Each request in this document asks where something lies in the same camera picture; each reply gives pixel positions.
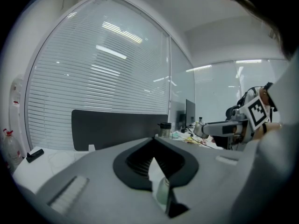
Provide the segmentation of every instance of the computer monitor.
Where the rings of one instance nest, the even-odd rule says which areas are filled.
[[[195,122],[195,104],[186,99],[186,127]]]

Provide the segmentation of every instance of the cable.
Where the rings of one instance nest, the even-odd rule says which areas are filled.
[[[195,139],[192,138],[192,137],[191,137],[191,139],[193,139],[194,141],[198,142],[198,143],[201,144],[201,145],[204,145],[204,146],[207,146],[207,147],[209,147],[209,148],[215,149],[215,148],[213,148],[213,147],[211,147],[211,146],[208,146],[208,145],[206,145],[206,144],[202,144],[202,143],[200,143],[199,141],[195,140]]]

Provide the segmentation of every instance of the white sleeve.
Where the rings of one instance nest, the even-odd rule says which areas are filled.
[[[245,97],[244,104],[247,104],[249,101],[253,100],[253,99],[254,99],[254,96],[255,96],[255,95],[254,95],[253,90],[249,90],[249,91],[247,92],[246,97]]]

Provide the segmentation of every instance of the ceiling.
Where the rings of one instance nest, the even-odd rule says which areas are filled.
[[[213,21],[248,13],[231,0],[149,0],[176,28],[186,32]]]

